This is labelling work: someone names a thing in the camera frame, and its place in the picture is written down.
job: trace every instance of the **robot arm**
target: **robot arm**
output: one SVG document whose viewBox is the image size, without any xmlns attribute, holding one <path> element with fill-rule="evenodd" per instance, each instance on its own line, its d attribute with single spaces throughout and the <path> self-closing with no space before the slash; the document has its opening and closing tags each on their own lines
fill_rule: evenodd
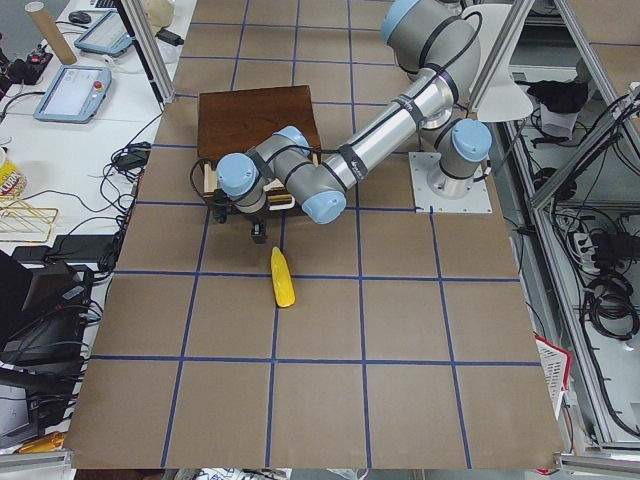
<svg viewBox="0 0 640 480">
<path fill-rule="evenodd" d="M 398 145 L 422 128 L 438 131 L 447 124 L 459 92 L 469 91 L 478 70 L 476 29 L 435 0 L 396 0 L 382 36 L 414 83 L 319 166 L 308 160 L 309 145 L 295 127 L 245 154 L 223 157 L 218 179 L 238 210 L 260 216 L 268 209 L 263 187 L 277 178 L 314 222 L 329 223 L 344 210 L 344 193 Z"/>
</svg>

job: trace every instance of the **metal bracket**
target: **metal bracket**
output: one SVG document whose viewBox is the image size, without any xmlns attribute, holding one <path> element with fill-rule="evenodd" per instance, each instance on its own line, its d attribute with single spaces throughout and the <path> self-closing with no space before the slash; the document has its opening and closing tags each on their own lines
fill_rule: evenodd
<svg viewBox="0 0 640 480">
<path fill-rule="evenodd" d="M 433 164 L 440 159 L 439 153 L 410 152 L 411 183 L 416 212 L 429 213 L 492 213 L 491 201 L 484 180 L 472 185 L 469 193 L 460 199 L 448 199 L 436 194 L 427 182 L 427 174 Z M 475 176 L 482 175 L 478 167 Z"/>
</svg>

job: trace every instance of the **black cable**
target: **black cable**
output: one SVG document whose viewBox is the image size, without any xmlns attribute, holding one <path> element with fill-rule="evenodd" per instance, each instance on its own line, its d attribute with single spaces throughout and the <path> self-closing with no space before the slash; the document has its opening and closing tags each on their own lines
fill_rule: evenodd
<svg viewBox="0 0 640 480">
<path fill-rule="evenodd" d="M 587 130 L 587 133 L 585 134 L 585 136 L 582 138 L 582 141 L 586 140 L 586 138 L 595 130 L 596 126 L 598 125 L 598 123 L 600 123 L 600 121 L 605 117 L 605 115 L 607 115 L 611 110 L 613 110 L 613 108 L 618 105 L 620 102 L 622 102 L 625 98 L 627 98 L 629 95 L 622 95 L 618 98 L 616 98 L 613 102 L 611 102 L 609 105 L 607 105 L 605 107 L 605 109 L 600 112 L 600 115 L 598 115 L 596 117 L 596 119 L 594 120 L 594 122 L 591 124 L 591 128 L 589 130 Z"/>
<path fill-rule="evenodd" d="M 90 211 L 91 213 L 102 213 L 102 212 L 104 212 L 105 210 L 108 210 L 109 208 L 111 208 L 111 207 L 113 206 L 112 204 L 110 204 L 110 205 L 107 205 L 106 207 L 103 207 L 103 208 L 94 209 L 94 208 L 89 207 L 86 203 L 84 203 L 84 200 L 82 200 L 82 198 L 80 198 L 80 197 L 79 197 L 78 195 L 76 195 L 75 193 L 70 193 L 70 192 L 60 192 L 60 191 L 58 191 L 58 190 L 51 190 L 51 189 L 42 190 L 42 191 L 40 191 L 40 192 L 38 192 L 38 193 L 34 193 L 33 195 L 29 195 L 29 196 L 27 196 L 27 197 L 23 197 L 23 198 L 21 198 L 20 200 L 21 200 L 21 201 L 24 201 L 24 200 L 31 200 L 32 198 L 39 197 L 40 195 L 44 195 L 45 193 L 54 193 L 54 194 L 56 194 L 56 195 L 62 195 L 62 196 L 65 196 L 65 197 L 73 197 L 73 198 L 77 199 L 77 200 L 78 200 L 78 202 L 80 202 L 80 205 L 82 205 L 85 209 L 87 209 L 87 210 L 88 210 L 88 211 Z"/>
<path fill-rule="evenodd" d="M 93 313 L 96 317 L 101 317 L 102 316 L 102 312 L 100 312 L 99 310 L 96 310 L 94 308 L 92 308 L 90 305 L 95 303 L 93 300 L 91 302 L 89 302 L 89 305 L 65 305 L 63 307 L 58 307 L 55 310 L 52 311 L 52 313 L 56 313 L 56 312 L 60 312 L 60 311 L 64 311 L 64 310 L 75 310 L 75 309 L 80 309 L 80 310 L 86 310 L 87 312 L 91 312 Z"/>
<path fill-rule="evenodd" d="M 618 160 L 620 160 L 620 162 L 627 167 L 627 169 L 629 169 L 634 175 L 636 176 L 640 176 L 640 168 L 637 167 L 636 165 L 633 164 L 633 161 L 630 160 L 625 154 L 624 152 L 622 152 L 622 150 L 620 149 L 620 143 L 616 142 L 613 145 L 613 151 L 616 154 L 616 157 L 618 158 Z"/>
<path fill-rule="evenodd" d="M 511 220 L 509 217 L 503 216 L 502 218 L 511 223 L 515 227 L 513 231 L 520 235 L 520 252 L 518 255 L 518 275 L 520 275 L 520 272 L 522 271 L 522 261 L 524 259 L 524 235 L 519 231 L 520 225 Z"/>
<path fill-rule="evenodd" d="M 596 377 L 597 377 L 597 380 L 598 380 L 598 386 L 600 388 L 600 392 L 602 393 L 602 398 L 603 398 L 605 406 L 607 408 L 607 412 L 609 413 L 609 416 L 612 418 L 614 423 L 616 425 L 618 425 L 622 430 L 627 432 L 629 435 L 633 435 L 634 437 L 640 438 L 640 431 L 637 430 L 637 427 L 636 427 L 636 430 L 634 430 L 633 428 L 628 426 L 626 423 L 624 423 L 624 421 L 618 415 L 618 412 L 613 407 L 613 404 L 611 403 L 611 398 L 609 397 L 609 392 L 607 391 L 607 386 L 606 386 L 606 383 L 605 383 L 604 375 L 602 374 L 602 369 L 600 368 L 600 363 L 598 362 L 598 359 L 596 358 L 595 351 L 594 351 L 594 348 L 593 348 L 593 344 L 591 343 L 591 338 L 589 337 L 589 333 L 587 332 L 585 316 L 586 316 L 586 312 L 584 312 L 582 310 L 582 307 L 581 307 L 580 325 L 581 325 L 581 329 L 582 329 L 582 335 L 584 336 L 585 342 L 587 344 L 587 352 L 589 353 L 589 357 L 591 359 L 591 363 L 592 363 L 593 368 L 594 368 L 594 370 L 596 372 Z"/>
<path fill-rule="evenodd" d="M 61 401 L 61 400 L 67 400 L 67 399 L 75 399 L 78 398 L 78 396 L 76 394 L 69 394 L 69 395 L 65 395 L 65 394 L 57 394 L 57 393 L 51 393 L 51 394 L 37 394 L 37 395 L 30 395 L 27 396 L 25 398 L 13 398 L 13 397 L 0 397 L 0 400 L 6 400 L 6 401 L 15 401 L 15 402 L 24 402 L 24 401 L 34 401 L 37 400 L 39 398 L 44 398 L 44 400 L 57 400 L 57 401 Z"/>
<path fill-rule="evenodd" d="M 287 145 L 285 147 L 282 147 L 278 150 L 276 150 L 274 153 L 272 153 L 269 158 L 267 158 L 265 160 L 266 164 L 271 163 L 278 155 L 280 155 L 283 152 L 286 152 L 287 150 L 293 150 L 293 149 L 300 149 L 300 150 L 305 150 L 307 152 L 310 153 L 315 153 L 316 155 L 332 155 L 335 153 L 340 153 L 339 150 L 327 150 L 327 149 L 320 149 L 320 148 L 312 148 L 312 147 L 305 147 L 302 145 Z"/>
<path fill-rule="evenodd" d="M 598 215 L 602 215 L 605 219 L 607 219 L 607 221 L 611 224 L 611 226 L 613 226 L 614 230 L 616 230 L 617 232 L 620 231 L 620 227 L 618 226 L 618 224 L 615 222 L 615 220 L 613 218 L 611 218 L 611 216 L 605 212 L 604 210 L 602 210 L 601 208 L 597 208 L 597 207 L 592 207 L 589 205 L 584 205 L 582 207 L 583 210 L 589 210 L 591 212 L 595 212 Z"/>
<path fill-rule="evenodd" d="M 42 345 L 32 345 L 29 347 L 22 347 L 22 348 L 16 348 L 16 349 L 12 349 L 12 350 L 4 350 L 2 352 L 2 355 L 6 355 L 6 354 L 10 354 L 13 355 L 11 357 L 10 360 L 6 361 L 5 363 L 13 363 L 16 359 L 20 358 L 20 355 L 24 352 L 29 352 L 32 350 L 38 350 L 41 348 L 49 348 L 49 347 L 57 347 L 59 345 L 80 345 L 82 347 L 85 347 L 87 349 L 87 351 L 91 350 L 91 347 L 89 346 L 89 344 L 85 343 L 85 342 L 78 342 L 75 340 L 64 340 L 64 341 L 60 341 L 60 342 L 51 342 L 51 343 L 45 343 Z"/>
<path fill-rule="evenodd" d="M 609 147 L 607 146 L 607 148 L 604 150 L 604 152 L 602 154 L 602 162 L 600 163 L 600 168 L 598 169 L 598 173 L 596 174 L 596 177 L 593 180 L 593 183 L 591 184 L 591 187 L 587 191 L 587 194 L 584 196 L 584 199 L 582 201 L 582 204 L 580 205 L 580 208 L 578 208 L 578 212 L 576 213 L 576 217 L 577 218 L 580 217 L 580 213 L 582 212 L 583 208 L 587 204 L 587 201 L 589 200 L 589 196 L 591 195 L 591 192 L 593 191 L 593 189 L 596 186 L 596 183 L 598 183 L 598 180 L 600 179 L 600 175 L 602 174 L 602 170 L 604 169 L 604 164 L 605 164 L 605 161 L 607 159 L 607 152 L 608 151 L 609 151 Z M 571 227 L 573 226 L 574 223 L 575 223 L 575 219 L 571 222 L 571 225 L 569 225 L 569 227 L 567 227 L 567 232 L 566 232 L 565 238 L 564 238 L 564 242 L 565 243 L 568 240 L 569 230 L 571 229 Z"/>
<path fill-rule="evenodd" d="M 458 107 L 460 110 L 464 110 L 467 115 L 469 115 L 469 109 L 467 107 L 465 107 L 464 105 L 461 105 L 460 103 L 456 102 L 453 104 L 455 107 Z"/>
<path fill-rule="evenodd" d="M 83 226 L 85 223 L 91 222 L 93 220 L 115 220 L 116 223 L 118 221 L 118 217 L 89 217 L 89 218 L 85 218 L 83 221 L 81 221 L 80 223 L 78 223 L 75 227 L 73 227 L 67 234 L 66 236 L 62 239 L 62 241 L 58 244 L 58 249 L 57 250 L 52 250 L 49 251 L 47 253 L 47 256 L 56 256 L 56 255 L 60 255 L 60 253 L 62 252 L 62 245 L 64 245 L 64 242 L 71 237 L 71 235 L 73 235 L 73 232 L 75 232 L 76 230 L 78 230 L 81 226 Z"/>
<path fill-rule="evenodd" d="M 551 226 L 553 227 L 553 233 L 560 244 L 560 248 L 564 252 L 565 256 L 569 260 L 569 265 L 571 266 L 571 273 L 573 274 L 574 280 L 576 281 L 577 291 L 580 292 L 582 288 L 586 286 L 584 279 L 582 278 L 582 271 L 578 271 L 574 265 L 572 260 L 571 252 L 568 250 L 567 245 L 565 244 L 564 237 L 562 236 L 562 232 L 560 226 L 558 225 L 558 213 L 556 212 L 558 202 L 555 198 L 552 198 L 551 202 L 551 210 L 547 211 L 547 215 L 549 216 L 549 220 L 551 221 Z"/>
<path fill-rule="evenodd" d="M 604 116 L 604 113 L 606 113 L 612 108 L 614 104 L 619 103 L 624 98 L 626 98 L 626 96 L 618 98 L 611 105 L 607 106 L 605 112 L 601 113 L 601 117 L 599 117 L 599 119 L 594 122 L 593 126 L 595 127 L 595 125 L 600 121 L 600 118 Z M 567 176 L 562 185 L 560 185 L 560 187 L 556 190 L 556 195 L 558 192 L 563 191 L 563 188 L 566 188 L 568 185 L 570 185 L 571 182 L 575 181 L 575 179 L 580 176 L 601 153 L 606 152 L 613 144 L 615 144 L 619 140 L 621 136 L 620 128 L 628 118 L 630 118 L 635 112 L 638 111 L 638 109 L 639 107 L 635 106 L 633 103 L 622 109 L 622 111 L 613 121 L 612 125 L 608 127 L 600 135 L 600 137 L 592 142 L 593 146 L 587 152 L 585 152 L 582 158 L 576 163 L 571 173 Z"/>
<path fill-rule="evenodd" d="M 4 104 L 4 108 L 2 109 L 2 113 L 0 113 L 0 123 L 2 123 L 5 119 L 5 117 L 7 116 L 7 110 L 9 108 L 9 106 L 15 102 L 17 99 L 22 98 L 22 97 L 27 97 L 29 95 L 44 95 L 46 92 L 25 92 L 25 93 L 20 93 L 18 95 L 14 95 L 13 97 L 11 97 L 9 99 L 9 101 L 7 103 Z"/>
<path fill-rule="evenodd" d="M 72 23 L 72 22 L 63 22 L 61 20 L 58 20 L 56 22 L 56 24 L 59 24 L 59 25 L 71 25 L 72 27 L 82 28 L 83 30 L 88 30 L 89 29 L 89 27 L 87 27 L 86 25 L 79 25 L 77 23 Z"/>
<path fill-rule="evenodd" d="M 156 116 L 155 116 L 155 117 L 153 117 L 151 120 L 149 120 L 149 122 L 147 122 L 147 124 L 146 124 L 144 127 L 142 127 L 140 130 L 138 130 L 138 133 L 136 133 L 136 134 L 131 138 L 131 140 L 129 140 L 129 141 L 127 142 L 127 145 L 126 145 L 127 147 L 128 147 L 129 145 L 131 145 L 131 144 L 133 143 L 133 141 L 134 141 L 136 138 L 138 138 L 138 137 L 142 134 L 142 132 L 144 132 L 147 128 L 149 128 L 153 122 L 155 122 L 157 119 L 159 119 L 159 118 L 162 116 L 162 114 L 164 113 L 164 108 L 162 107 L 162 105 L 160 106 L 160 110 L 161 110 L 161 111 L 160 111 L 160 113 L 159 113 L 158 115 L 156 115 Z"/>
<path fill-rule="evenodd" d="M 538 315 L 538 312 L 536 312 L 536 309 L 533 308 L 533 306 L 529 303 L 529 302 L 524 302 L 527 307 L 529 307 L 531 309 L 531 311 L 533 312 L 534 317 L 538 320 L 538 323 L 540 324 L 540 329 L 542 330 L 542 338 L 547 338 L 547 332 L 544 329 L 544 323 L 542 323 L 542 318 L 540 318 L 540 315 Z"/>
<path fill-rule="evenodd" d="M 582 312 L 588 314 L 593 328 L 608 338 L 631 340 L 640 331 L 640 317 L 631 303 L 633 287 L 624 275 L 609 271 L 592 280 L 584 291 Z M 602 318 L 622 320 L 629 317 L 631 326 L 623 333 L 613 332 L 604 326 Z"/>
<path fill-rule="evenodd" d="M 111 181 L 109 177 L 111 175 L 115 175 L 115 173 L 112 172 L 117 172 L 112 164 L 109 163 L 103 167 L 102 180 L 100 181 L 98 192 L 100 193 L 100 196 L 108 202 L 110 207 L 114 207 L 119 213 L 124 214 L 129 209 L 129 205 L 123 205 L 122 200 L 130 197 L 133 201 L 134 198 L 130 193 L 122 193 L 118 186 Z M 106 184 L 109 184 L 117 192 L 118 196 L 115 199 L 110 199 L 105 193 L 104 187 Z"/>
<path fill-rule="evenodd" d="M 524 156 L 527 159 L 527 170 L 529 171 L 529 176 L 531 178 L 535 177 L 535 172 L 533 171 L 532 165 L 535 165 L 538 168 L 538 171 L 542 170 L 542 166 L 536 161 L 535 158 L 533 158 L 533 156 L 531 155 L 531 152 L 529 152 L 529 149 L 527 148 L 527 142 L 524 139 L 524 137 L 522 136 L 522 132 L 524 130 L 524 126 L 525 126 L 525 121 L 523 120 L 522 125 L 518 125 L 517 121 L 513 122 L 514 125 L 516 126 L 516 128 L 518 129 L 518 135 L 516 135 L 516 137 L 514 138 L 514 142 L 515 141 L 519 141 L 520 142 L 520 146 L 522 147 L 522 151 L 524 152 Z"/>
<path fill-rule="evenodd" d="M 533 148 L 536 148 L 538 143 L 550 143 L 556 145 L 558 147 L 564 148 L 575 148 L 580 144 L 577 143 L 575 145 L 563 145 L 563 142 L 568 142 L 570 139 L 566 137 L 556 137 L 555 135 L 551 135 L 542 130 L 542 126 L 540 125 L 542 117 L 540 115 L 536 115 L 536 113 L 540 112 L 540 107 L 536 108 L 529 115 L 529 119 L 531 120 L 531 126 L 535 128 L 540 135 L 542 135 L 542 139 L 534 138 L 531 143 L 533 144 Z"/>
</svg>

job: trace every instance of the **floor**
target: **floor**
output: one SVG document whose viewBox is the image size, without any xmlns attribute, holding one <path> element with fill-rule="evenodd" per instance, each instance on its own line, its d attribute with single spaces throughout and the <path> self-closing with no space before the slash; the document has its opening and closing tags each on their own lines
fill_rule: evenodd
<svg viewBox="0 0 640 480">
<path fill-rule="evenodd" d="M 53 18 L 57 18 L 69 0 L 45 0 L 44 4 Z M 42 34 L 24 11 L 28 2 L 0 0 L 0 48 L 9 60 L 24 59 L 42 40 Z"/>
<path fill-rule="evenodd" d="M 492 215 L 415 214 L 410 138 L 337 221 L 282 215 L 264 246 L 190 191 L 199 92 L 310 85 L 325 148 L 402 92 L 378 33 L 389 5 L 198 3 L 68 436 L 78 466 L 552 464 L 562 445 L 491 182 Z M 290 309 L 274 308 L 274 245 Z"/>
</svg>

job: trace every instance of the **blue tape grid line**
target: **blue tape grid line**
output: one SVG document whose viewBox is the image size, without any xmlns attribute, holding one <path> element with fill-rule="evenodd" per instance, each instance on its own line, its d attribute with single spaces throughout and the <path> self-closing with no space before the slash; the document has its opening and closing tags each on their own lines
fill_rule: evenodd
<svg viewBox="0 0 640 480">
<path fill-rule="evenodd" d="M 349 83 L 351 95 L 351 129 L 356 131 L 355 89 L 353 75 L 353 38 L 351 29 L 351 2 L 347 2 L 347 19 L 349 25 Z M 356 186 L 356 245 L 358 255 L 358 306 L 360 314 L 360 349 L 362 352 L 362 400 L 364 408 L 364 440 L 367 468 L 372 468 L 371 429 L 369 425 L 369 388 L 367 383 L 367 341 L 364 325 L 364 284 L 362 281 L 362 232 L 360 228 L 360 189 Z"/>
<path fill-rule="evenodd" d="M 191 272 L 168 270 L 115 270 L 119 275 L 178 275 L 201 277 L 271 277 L 269 273 L 243 273 L 243 272 Z M 382 275 L 312 275 L 292 274 L 293 278 L 308 280 L 363 280 L 363 281 L 396 281 L 396 282 L 477 282 L 477 283 L 519 283 L 517 278 L 482 278 L 482 277 L 392 277 Z"/>
<path fill-rule="evenodd" d="M 236 58 L 234 59 L 233 65 L 233 74 L 231 75 L 231 84 L 229 85 L 229 90 L 234 90 L 236 84 L 236 76 L 238 74 L 238 59 L 240 58 L 240 48 L 242 47 L 242 39 L 244 37 L 244 30 L 246 28 L 247 23 L 247 15 L 249 13 L 249 3 L 250 0 L 247 0 L 247 4 L 244 6 L 244 14 L 242 17 L 242 26 L 240 27 L 240 38 L 238 40 L 238 50 L 236 50 Z"/>
<path fill-rule="evenodd" d="M 207 242 L 207 232 L 209 230 L 209 212 L 205 215 L 204 228 L 202 229 L 202 238 L 200 240 L 200 251 L 198 252 L 198 262 L 196 264 L 196 272 L 200 270 L 202 265 L 202 258 L 204 257 L 204 247 Z M 198 292 L 198 281 L 200 277 L 195 275 L 193 279 L 193 287 L 191 290 L 191 299 L 189 300 L 189 310 L 187 312 L 187 320 L 184 326 L 184 333 L 182 336 L 182 347 L 180 348 L 180 357 L 184 358 L 187 351 L 187 341 L 189 340 L 189 328 L 191 326 L 191 318 L 193 316 L 193 308 L 196 303 L 196 295 Z M 167 430 L 164 439 L 164 448 L 162 450 L 161 466 L 164 467 L 167 463 L 167 456 L 169 454 L 169 445 L 171 443 L 171 431 L 173 429 L 173 419 L 175 417 L 176 405 L 178 402 L 178 392 L 180 390 L 180 379 L 182 378 L 182 367 L 184 360 L 178 360 L 178 371 L 176 373 L 176 382 L 173 388 L 173 397 L 171 399 L 171 410 L 169 411 L 169 420 L 167 422 Z"/>
<path fill-rule="evenodd" d="M 191 150 L 195 150 L 196 148 L 198 148 L 196 145 L 187 145 L 187 144 L 176 144 L 176 143 L 154 143 L 152 145 L 153 148 L 184 148 L 184 149 L 191 149 Z M 391 155 L 408 155 L 409 152 L 403 152 L 403 151 L 395 151 L 395 152 L 391 152 Z"/>
<path fill-rule="evenodd" d="M 608 45 L 610 47 L 640 47 L 640 43 L 589 42 L 589 45 Z"/>
<path fill-rule="evenodd" d="M 300 24 L 300 0 L 297 0 L 296 24 L 293 29 L 293 59 L 292 59 L 293 66 L 291 68 L 291 85 L 296 84 L 296 63 L 300 61 L 298 60 L 298 35 L 300 34 L 299 24 Z"/>
<path fill-rule="evenodd" d="M 464 447 L 464 456 L 467 462 L 467 468 L 473 468 L 471 463 L 471 454 L 469 452 L 469 440 L 467 438 L 467 428 L 464 423 L 464 412 L 462 409 L 462 397 L 460 396 L 460 384 L 458 382 L 458 372 L 455 365 L 455 355 L 453 352 L 453 342 L 451 340 L 451 327 L 449 325 L 449 315 L 447 312 L 447 301 L 444 294 L 444 281 L 442 278 L 442 268 L 440 265 L 440 252 L 438 249 L 438 236 L 436 234 L 436 224 L 434 221 L 433 208 L 429 212 L 429 222 L 431 223 L 431 235 L 433 236 L 433 250 L 436 257 L 436 270 L 438 272 L 438 284 L 440 286 L 440 300 L 442 302 L 442 314 L 444 316 L 444 324 L 447 333 L 447 344 L 449 347 L 449 358 L 451 360 L 451 373 L 453 375 L 453 388 L 456 393 L 456 403 L 458 407 L 458 417 L 460 419 L 460 431 L 462 433 L 462 444 Z"/>
<path fill-rule="evenodd" d="M 131 362 L 184 362 L 184 363 L 297 363 L 320 365 L 416 365 L 441 367 L 540 367 L 540 362 L 509 362 L 481 360 L 386 360 L 337 358 L 274 358 L 274 357 L 195 357 L 191 355 L 91 355 L 92 360 L 118 360 Z"/>
<path fill-rule="evenodd" d="M 290 58 L 255 58 L 255 57 L 224 57 L 220 55 L 181 55 L 180 59 L 189 60 L 236 60 L 244 62 L 279 62 L 279 63 L 293 63 L 294 67 L 296 63 L 315 63 L 325 65 L 368 65 L 372 67 L 396 67 L 394 63 L 387 62 L 349 62 L 347 60 L 304 60 L 304 59 L 290 59 Z"/>
<path fill-rule="evenodd" d="M 296 15 L 296 24 L 295 25 L 272 25 L 272 24 L 262 24 L 262 23 L 246 23 L 247 27 L 265 27 L 265 28 L 300 28 L 300 29 L 309 29 L 309 30 L 353 30 L 357 32 L 376 32 L 379 33 L 379 30 L 376 28 L 364 28 L 364 27 L 319 27 L 317 25 L 300 25 L 300 9 L 298 9 Z M 191 25 L 217 25 L 221 27 L 237 27 L 239 23 L 225 23 L 225 22 L 191 22 Z"/>
<path fill-rule="evenodd" d="M 176 97 L 182 98 L 193 98 L 197 99 L 198 95 L 192 93 L 176 93 Z M 386 103 L 373 103 L 373 102 L 339 102 L 337 100 L 313 100 L 311 102 L 313 105 L 337 105 L 342 107 L 351 107 L 351 105 L 356 105 L 358 107 L 386 107 L 388 104 Z M 162 143 L 154 143 L 154 147 L 174 147 L 174 148 L 196 148 L 195 145 L 172 145 L 172 144 L 162 144 Z"/>
<path fill-rule="evenodd" d="M 284 212 L 281 214 L 282 223 L 280 224 L 280 250 L 284 250 L 284 236 L 286 216 Z M 273 337 L 271 339 L 271 358 L 269 359 L 269 403 L 267 405 L 267 438 L 264 454 L 264 465 L 268 467 L 271 465 L 271 431 L 273 425 L 273 394 L 275 386 L 276 375 L 276 363 L 277 363 L 277 348 L 278 348 L 278 325 L 280 322 L 280 308 L 275 305 L 275 313 L 273 315 Z"/>
</svg>

